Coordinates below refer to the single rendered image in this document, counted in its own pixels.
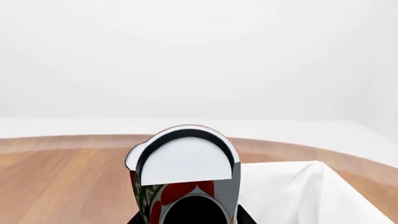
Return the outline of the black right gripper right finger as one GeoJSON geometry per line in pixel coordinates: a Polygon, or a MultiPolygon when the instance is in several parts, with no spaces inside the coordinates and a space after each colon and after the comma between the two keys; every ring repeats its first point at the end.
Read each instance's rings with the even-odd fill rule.
{"type": "Polygon", "coordinates": [[[237,224],[257,224],[241,205],[238,205],[236,220],[237,224]]]}

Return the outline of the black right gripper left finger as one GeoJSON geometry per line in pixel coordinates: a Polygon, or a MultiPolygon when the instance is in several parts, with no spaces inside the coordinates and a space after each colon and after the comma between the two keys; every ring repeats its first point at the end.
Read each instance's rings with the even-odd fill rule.
{"type": "Polygon", "coordinates": [[[144,224],[144,219],[140,212],[137,212],[128,222],[127,224],[144,224]]]}

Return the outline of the tomato sauce can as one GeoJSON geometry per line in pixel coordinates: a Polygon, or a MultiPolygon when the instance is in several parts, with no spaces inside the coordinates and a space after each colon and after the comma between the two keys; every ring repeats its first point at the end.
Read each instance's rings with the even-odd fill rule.
{"type": "Polygon", "coordinates": [[[241,161],[224,135],[174,126],[125,158],[144,224],[237,224],[241,161]]]}

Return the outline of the white basket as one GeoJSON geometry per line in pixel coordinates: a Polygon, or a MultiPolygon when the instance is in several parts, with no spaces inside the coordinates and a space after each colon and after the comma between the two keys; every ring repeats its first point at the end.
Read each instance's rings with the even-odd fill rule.
{"type": "Polygon", "coordinates": [[[239,204],[257,224],[395,224],[320,161],[242,164],[239,204]]]}

